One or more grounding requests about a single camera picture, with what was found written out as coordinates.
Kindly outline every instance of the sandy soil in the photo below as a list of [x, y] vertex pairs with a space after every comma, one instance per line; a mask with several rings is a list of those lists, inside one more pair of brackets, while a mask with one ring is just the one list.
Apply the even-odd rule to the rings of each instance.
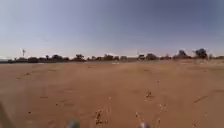
[[0, 100], [16, 128], [136, 128], [136, 112], [152, 128], [223, 128], [224, 64], [0, 65]]

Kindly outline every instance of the dry field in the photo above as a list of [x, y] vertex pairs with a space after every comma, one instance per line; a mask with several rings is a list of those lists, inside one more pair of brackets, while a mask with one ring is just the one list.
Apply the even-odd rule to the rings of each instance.
[[224, 63], [0, 65], [0, 100], [16, 128], [136, 128], [136, 112], [152, 128], [223, 128]]

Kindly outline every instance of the blue sky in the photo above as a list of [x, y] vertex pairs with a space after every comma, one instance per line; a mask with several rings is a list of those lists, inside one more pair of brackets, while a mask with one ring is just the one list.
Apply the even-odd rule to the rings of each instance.
[[223, 0], [0, 0], [0, 58], [224, 55]]

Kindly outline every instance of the treeline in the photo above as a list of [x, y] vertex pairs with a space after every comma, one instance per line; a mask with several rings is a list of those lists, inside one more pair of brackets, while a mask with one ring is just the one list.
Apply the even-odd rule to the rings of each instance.
[[140, 54], [137, 57], [127, 57], [127, 56], [112, 56], [105, 54], [103, 57], [88, 57], [84, 58], [82, 54], [77, 54], [74, 58], [70, 59], [68, 57], [62, 57], [60, 55], [53, 55], [49, 57], [30, 57], [30, 58], [15, 58], [14, 60], [8, 60], [4, 63], [57, 63], [57, 62], [85, 62], [85, 61], [136, 61], [136, 60], [178, 60], [178, 59], [224, 59], [224, 56], [213, 57], [211, 54], [208, 55], [207, 51], [203, 48], [194, 51], [195, 56], [189, 56], [184, 50], [179, 50], [179, 52], [170, 57], [169, 55], [158, 57], [153, 53], [148, 53], [146, 55]]

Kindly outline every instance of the tree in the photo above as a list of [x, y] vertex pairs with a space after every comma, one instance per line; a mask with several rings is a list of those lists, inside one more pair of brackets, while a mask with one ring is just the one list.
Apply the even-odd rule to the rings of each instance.
[[96, 57], [96, 60], [103, 60], [103, 57]]
[[53, 60], [63, 60], [63, 57], [60, 56], [60, 55], [57, 55], [57, 54], [53, 55], [51, 58], [52, 58]]
[[68, 57], [64, 57], [63, 60], [64, 61], [69, 61], [69, 58]]
[[152, 53], [148, 53], [148, 54], [146, 55], [146, 59], [147, 59], [147, 60], [157, 60], [158, 57], [157, 57], [156, 55], [152, 54]]
[[95, 56], [92, 56], [92, 60], [96, 60], [96, 57]]
[[120, 57], [120, 60], [127, 60], [127, 59], [128, 59], [127, 56], [121, 56], [121, 57]]
[[139, 60], [145, 60], [145, 55], [138, 55]]
[[179, 50], [178, 54], [173, 56], [173, 59], [189, 59], [191, 58], [184, 50]]
[[49, 56], [48, 55], [46, 55], [46, 59], [49, 60]]
[[169, 56], [169, 54], [166, 54], [166, 56], [160, 57], [160, 60], [171, 60], [172, 58]]
[[114, 60], [119, 60], [119, 56], [115, 56], [114, 57]]
[[204, 48], [198, 49], [194, 51], [196, 58], [201, 58], [201, 59], [207, 59], [208, 54], [207, 51]]
[[77, 55], [76, 55], [76, 59], [77, 59], [78, 61], [84, 60], [84, 56], [83, 56], [82, 54], [77, 54]]
[[103, 60], [113, 60], [114, 56], [105, 54]]
[[38, 62], [39, 62], [39, 60], [36, 57], [30, 57], [30, 58], [28, 58], [28, 63], [38, 63]]

